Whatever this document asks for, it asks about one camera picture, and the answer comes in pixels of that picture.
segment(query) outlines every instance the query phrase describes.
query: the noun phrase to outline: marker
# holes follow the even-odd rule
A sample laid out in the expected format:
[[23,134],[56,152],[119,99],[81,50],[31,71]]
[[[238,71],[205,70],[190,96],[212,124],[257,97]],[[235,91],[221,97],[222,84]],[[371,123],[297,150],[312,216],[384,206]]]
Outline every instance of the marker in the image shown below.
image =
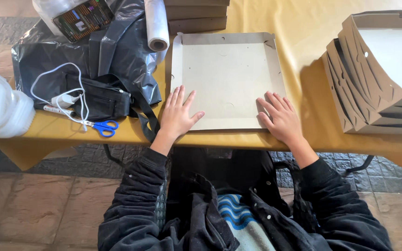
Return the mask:
[[57,107],[53,107],[50,105],[44,105],[44,104],[34,104],[33,106],[35,109],[38,110],[45,110],[48,112],[53,112],[53,113],[57,113],[57,114],[62,114],[64,115],[65,113],[71,117],[75,117],[77,116],[77,113],[75,113],[74,111],[71,110],[66,110],[66,109],[58,109]]

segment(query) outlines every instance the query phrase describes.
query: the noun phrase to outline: finger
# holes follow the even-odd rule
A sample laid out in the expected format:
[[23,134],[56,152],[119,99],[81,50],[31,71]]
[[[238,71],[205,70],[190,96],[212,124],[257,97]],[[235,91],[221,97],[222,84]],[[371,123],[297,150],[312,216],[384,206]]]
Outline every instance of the finger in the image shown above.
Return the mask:
[[267,128],[270,128],[271,126],[274,126],[273,122],[271,121],[271,119],[268,117],[268,115],[266,113],[260,112],[258,114],[258,117],[263,122],[263,124],[265,124],[265,126]]
[[179,95],[179,86],[176,87],[175,91],[173,92],[173,97],[171,98],[171,106],[174,106],[176,104],[176,100],[178,99]]
[[296,111],[294,110],[293,105],[291,104],[291,102],[288,100],[287,97],[284,97],[284,98],[283,98],[283,101],[286,102],[286,104],[288,105],[289,109],[290,109],[292,112],[296,112]]
[[280,104],[283,106],[283,108],[284,108],[285,110],[289,110],[288,105],[286,104],[285,101],[283,101],[282,97],[280,97],[279,94],[277,94],[277,93],[275,92],[273,95],[274,95],[274,97],[276,97],[276,99],[280,102]]
[[266,100],[258,98],[257,101],[266,109],[266,111],[268,111],[269,114],[271,114],[271,116],[274,117],[277,114],[278,111],[274,108],[274,106],[266,102]]
[[198,120],[200,120],[202,117],[204,117],[204,112],[197,112],[192,118],[192,122],[193,124],[196,124],[196,122],[198,122]]
[[274,106],[277,111],[282,111],[283,106],[280,104],[280,101],[276,99],[276,97],[271,92],[266,92],[269,100],[271,100],[272,105]]
[[184,102],[184,95],[185,95],[185,86],[181,86],[179,90],[179,95],[178,95],[178,100],[176,101],[176,105],[182,106],[182,103]]
[[170,93],[170,94],[168,95],[168,98],[167,98],[167,100],[165,101],[165,108],[167,108],[167,107],[170,106],[171,97],[173,97],[173,93]]
[[188,95],[187,100],[184,103],[184,107],[186,107],[187,109],[190,108],[190,106],[192,105],[193,100],[195,99],[195,95],[197,94],[196,91],[192,91],[190,93],[190,95]]

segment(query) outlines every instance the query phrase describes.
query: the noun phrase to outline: white charging cable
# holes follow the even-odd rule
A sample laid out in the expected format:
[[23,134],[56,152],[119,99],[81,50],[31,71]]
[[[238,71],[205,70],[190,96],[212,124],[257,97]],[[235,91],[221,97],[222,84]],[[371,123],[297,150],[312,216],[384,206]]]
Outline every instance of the white charging cable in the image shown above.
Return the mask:
[[[67,91],[67,92],[65,92],[65,93],[62,93],[62,94],[58,95],[57,100],[60,100],[60,98],[61,98],[64,94],[68,94],[68,93],[75,92],[75,91],[79,91],[79,90],[82,90],[82,91],[83,91],[83,93],[79,95],[80,102],[81,102],[81,104],[82,104],[82,109],[81,109],[81,112],[80,112],[80,114],[82,115],[82,120],[76,120],[76,119],[72,118],[71,116],[69,116],[69,114],[67,114],[67,113],[65,113],[65,112],[64,112],[64,114],[65,114],[70,120],[72,120],[72,121],[74,121],[74,122],[77,122],[77,123],[83,124],[83,130],[87,131],[85,122],[86,122],[86,120],[88,119],[89,109],[88,109],[88,105],[86,104],[85,90],[83,89],[83,85],[82,85],[82,72],[80,71],[80,68],[79,68],[78,66],[76,66],[74,63],[64,63],[64,64],[58,66],[57,68],[53,69],[52,71],[47,71],[47,72],[44,72],[44,73],[40,74],[40,75],[37,77],[37,79],[35,80],[35,82],[32,84],[32,87],[30,88],[30,93],[31,93],[32,96],[34,96],[36,99],[41,100],[41,101],[43,101],[43,102],[46,102],[46,103],[48,103],[50,106],[53,106],[50,102],[48,102],[48,101],[46,101],[46,100],[44,100],[44,99],[42,99],[42,98],[37,97],[37,96],[33,93],[33,92],[34,92],[34,89],[33,89],[33,88],[34,88],[34,86],[37,84],[37,82],[38,82],[38,80],[40,79],[40,77],[42,77],[43,75],[46,75],[46,74],[48,74],[48,73],[57,71],[59,68],[65,66],[65,65],[68,65],[68,64],[71,64],[71,65],[75,66],[75,67],[77,68],[77,70],[79,70],[79,83],[80,83],[81,88],[75,88],[75,89],[73,89],[73,90],[70,90],[70,91]],[[83,104],[84,104],[84,106],[86,107],[86,116],[85,116],[85,118],[83,118],[83,108],[84,108]]]

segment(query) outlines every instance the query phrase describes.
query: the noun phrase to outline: yellow tablecloth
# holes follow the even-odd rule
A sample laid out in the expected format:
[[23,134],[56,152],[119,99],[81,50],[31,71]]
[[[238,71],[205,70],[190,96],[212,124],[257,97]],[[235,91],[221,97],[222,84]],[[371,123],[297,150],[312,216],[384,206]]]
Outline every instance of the yellow tablecloth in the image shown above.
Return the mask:
[[[318,152],[382,155],[402,166],[402,135],[343,134],[320,56],[352,13],[402,9],[402,0],[231,0],[227,29],[221,33],[270,32],[276,44],[288,98],[301,119],[303,134]],[[169,94],[171,49],[154,73],[163,100]],[[154,112],[162,114],[162,103]],[[0,149],[22,170],[51,151],[83,142],[148,144],[137,119],[126,118],[106,139],[61,115],[38,111],[22,137],[0,139]],[[190,132],[177,145],[287,151],[264,130]]]

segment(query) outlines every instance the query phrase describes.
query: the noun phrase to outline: scissors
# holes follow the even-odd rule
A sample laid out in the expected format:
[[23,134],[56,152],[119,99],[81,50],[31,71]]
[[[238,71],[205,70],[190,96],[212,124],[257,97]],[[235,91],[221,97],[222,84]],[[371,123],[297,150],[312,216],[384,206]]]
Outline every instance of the scissors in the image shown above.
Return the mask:
[[[89,122],[85,121],[85,125],[87,126],[92,126],[92,128],[96,129],[99,131],[100,135],[103,137],[112,137],[116,132],[114,131],[115,129],[119,128],[119,124],[115,122],[114,120],[107,120],[103,122]],[[109,135],[103,134],[103,132],[108,132],[111,133]]]

